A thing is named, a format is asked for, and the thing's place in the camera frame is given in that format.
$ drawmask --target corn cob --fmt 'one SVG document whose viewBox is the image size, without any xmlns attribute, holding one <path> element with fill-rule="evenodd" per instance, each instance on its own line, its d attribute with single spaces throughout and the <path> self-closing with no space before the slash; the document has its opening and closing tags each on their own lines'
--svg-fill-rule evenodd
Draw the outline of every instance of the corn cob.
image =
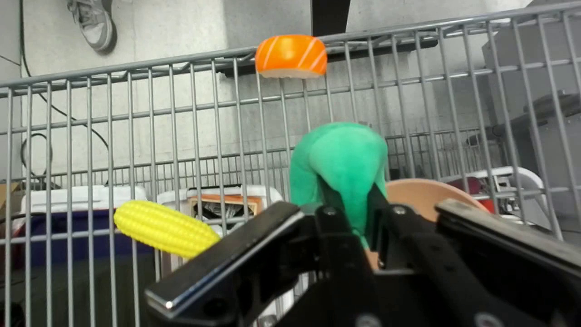
<svg viewBox="0 0 581 327">
<path fill-rule="evenodd" d="M 220 239 L 207 224 L 145 200 L 120 206 L 114 213 L 114 224 L 131 239 L 187 260 Z"/>
</svg>

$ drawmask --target wire grid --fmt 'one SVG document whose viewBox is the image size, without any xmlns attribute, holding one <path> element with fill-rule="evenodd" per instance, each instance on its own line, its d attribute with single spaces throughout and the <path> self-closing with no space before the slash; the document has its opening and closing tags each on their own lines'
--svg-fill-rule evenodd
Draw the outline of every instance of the wire grid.
<svg viewBox="0 0 581 327">
<path fill-rule="evenodd" d="M 96 186 L 107 186 L 109 197 L 114 186 L 144 188 L 153 200 L 165 191 L 178 197 L 187 188 L 216 188 L 222 213 L 227 184 L 274 188 L 289 199 L 294 144 L 336 120 L 381 133 L 390 148 L 389 171 L 398 177 L 461 177 L 467 184 L 469 173 L 487 171 L 492 186 L 494 168 L 516 171 L 530 157 L 545 188 L 525 189 L 518 177 L 512 193 L 489 189 L 489 197 L 494 202 L 510 197 L 523 206 L 543 195 L 552 233 L 561 240 L 574 235 L 567 224 L 581 217 L 579 151 L 570 142 L 577 130 L 576 119 L 563 115 L 561 91 L 581 91 L 579 13 L 579 4 L 561 4 L 329 37 L 329 55 L 341 61 L 329 66 L 325 79 L 309 82 L 243 75 L 254 51 L 238 50 L 0 84 L 7 106 L 0 142 L 9 153 L 2 175 L 6 184 L 26 186 L 24 220 L 31 220 L 38 177 L 53 182 L 45 184 L 45 202 L 62 188 L 69 208 L 67 233 L 33 237 L 31 224 L 24 224 L 18 237 L 6 220 L 6 326 L 20 317 L 27 326 L 147 326 L 142 291 L 164 275 L 164 259 L 144 262 L 136 244 L 129 260 L 116 259 L 114 231 L 96 229 L 91 208 L 89 231 L 73 231 L 73 186 L 85 186 L 89 199 Z M 552 104 L 543 122 L 536 111 L 539 97 Z M 518 119 L 525 120 L 525 137 L 512 124 Z M 33 142 L 35 133 L 45 135 L 45 144 Z M 18 159 L 24 140 L 29 170 Z M 532 153 L 521 151 L 523 140 Z M 6 217 L 13 215 L 15 197 L 7 195 Z M 107 259 L 93 257 L 98 237 L 109 239 Z M 87 262 L 73 257 L 73 240 L 80 239 L 89 240 Z M 33 244 L 45 244 L 51 262 L 56 240 L 67 242 L 65 266 L 33 269 Z"/>
</svg>

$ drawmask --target green plush toy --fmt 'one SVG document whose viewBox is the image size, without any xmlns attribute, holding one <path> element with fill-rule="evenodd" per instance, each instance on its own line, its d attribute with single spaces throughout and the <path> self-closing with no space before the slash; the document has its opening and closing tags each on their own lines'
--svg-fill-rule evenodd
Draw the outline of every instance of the green plush toy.
<svg viewBox="0 0 581 327">
<path fill-rule="evenodd" d="M 370 128 L 352 122 L 320 126 L 294 148 L 291 159 L 291 202 L 323 204 L 325 188 L 343 202 L 347 220 L 365 242 L 367 195 L 385 191 L 387 144 Z"/>
</svg>

